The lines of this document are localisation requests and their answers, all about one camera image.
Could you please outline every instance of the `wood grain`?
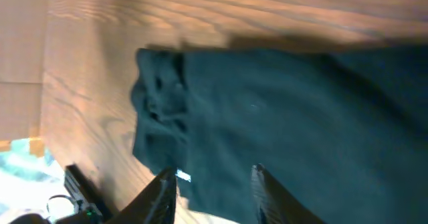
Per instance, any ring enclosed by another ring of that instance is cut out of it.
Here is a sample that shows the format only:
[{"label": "wood grain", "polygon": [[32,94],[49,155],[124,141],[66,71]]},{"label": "wood grain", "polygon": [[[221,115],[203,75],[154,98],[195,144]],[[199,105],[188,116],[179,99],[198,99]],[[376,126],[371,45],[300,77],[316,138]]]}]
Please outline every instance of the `wood grain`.
[{"label": "wood grain", "polygon": [[[428,0],[49,0],[43,142],[122,209],[153,178],[131,155],[137,48],[321,51],[427,36]],[[177,223],[222,222],[179,203]]]}]

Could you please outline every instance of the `cloth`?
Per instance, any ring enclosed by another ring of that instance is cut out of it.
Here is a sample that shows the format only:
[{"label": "cloth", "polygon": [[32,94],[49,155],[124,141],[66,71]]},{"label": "cloth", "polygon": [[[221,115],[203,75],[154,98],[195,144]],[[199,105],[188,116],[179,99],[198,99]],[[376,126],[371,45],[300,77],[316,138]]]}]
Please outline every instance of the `cloth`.
[{"label": "cloth", "polygon": [[327,223],[428,220],[428,47],[140,49],[133,155],[182,169],[189,208],[257,223],[262,163]]}]

